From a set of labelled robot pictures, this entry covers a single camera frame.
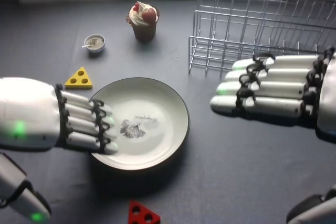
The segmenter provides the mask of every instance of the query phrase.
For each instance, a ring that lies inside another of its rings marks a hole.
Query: red triangle
[[[159,224],[160,216],[132,200],[128,214],[128,224]]]

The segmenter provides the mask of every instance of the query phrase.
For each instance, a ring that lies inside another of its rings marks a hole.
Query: yellow triangle block
[[[65,83],[66,89],[92,89],[92,82],[84,67],[81,67]]]

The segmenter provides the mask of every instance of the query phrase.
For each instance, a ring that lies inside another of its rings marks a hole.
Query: white plate
[[[122,170],[153,167],[169,158],[188,136],[188,109],[179,94],[163,82],[123,79],[92,98],[113,111],[119,151],[114,155],[93,154],[108,166]]]

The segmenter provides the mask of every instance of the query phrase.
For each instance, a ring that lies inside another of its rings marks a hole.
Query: metal wire
[[[321,54],[336,44],[334,0],[198,0],[188,69],[230,70],[257,51]]]

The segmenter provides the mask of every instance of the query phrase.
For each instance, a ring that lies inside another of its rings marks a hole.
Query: gray tablecloth
[[[127,223],[130,199],[157,212],[162,223],[283,224],[292,206],[336,182],[336,145],[313,129],[279,126],[215,114],[209,101],[219,74],[187,70],[188,36],[195,2],[153,3],[160,9],[157,35],[143,46],[125,17],[131,3],[30,6],[0,12],[0,75],[65,83],[81,66],[93,89],[127,77],[158,79],[185,100],[191,131],[181,155],[157,174],[116,173],[90,155],[61,149],[7,152],[50,202],[50,223]],[[81,48],[99,33],[98,58]],[[11,209],[1,223],[28,223]]]

